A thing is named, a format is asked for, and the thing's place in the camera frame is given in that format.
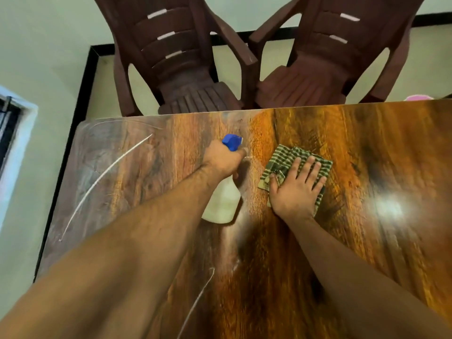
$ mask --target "blue spray nozzle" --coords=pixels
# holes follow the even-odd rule
[[[242,137],[236,136],[235,134],[226,134],[222,143],[229,148],[229,151],[237,151],[242,143]]]

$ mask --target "pink object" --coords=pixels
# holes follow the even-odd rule
[[[422,101],[422,100],[433,100],[433,97],[428,95],[417,94],[407,97],[404,101]]]

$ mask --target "white plastic bottle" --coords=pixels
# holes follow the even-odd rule
[[[242,138],[233,134],[228,134],[223,139],[230,151],[237,151]],[[234,219],[237,206],[240,202],[240,191],[235,186],[232,176],[221,181],[214,190],[212,197],[207,204],[202,218],[217,224],[227,224]]]

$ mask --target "cleaning cloth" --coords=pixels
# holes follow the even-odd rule
[[[331,167],[333,165],[333,162],[331,160],[324,159],[317,154],[303,150],[299,147],[294,147],[290,149],[287,146],[278,145],[272,157],[265,166],[265,170],[262,176],[260,177],[257,187],[264,189],[266,191],[270,191],[269,184],[271,173],[274,173],[276,175],[278,185],[281,185],[282,182],[284,182],[287,173],[290,167],[292,166],[292,163],[295,160],[295,158],[301,157],[302,161],[300,163],[300,167],[298,168],[297,172],[298,176],[309,156],[314,156],[315,161],[320,162],[322,164],[322,167],[320,168],[319,171],[319,175],[317,176],[316,183],[319,181],[320,177],[322,176],[328,177],[328,175],[330,174]],[[317,200],[315,201],[314,216],[317,212],[317,209],[319,208],[320,201],[322,201],[324,191],[325,191],[324,188],[322,188],[321,192],[319,193],[319,196],[317,196]]]

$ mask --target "wooden table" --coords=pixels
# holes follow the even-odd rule
[[[76,205],[86,198],[62,241]],[[257,188],[277,144],[334,165],[317,220],[452,324],[452,101],[102,119],[79,126],[39,273],[119,213],[189,175],[226,133],[251,149],[231,226],[202,223],[151,327],[176,338],[343,338],[347,331],[287,226]]]

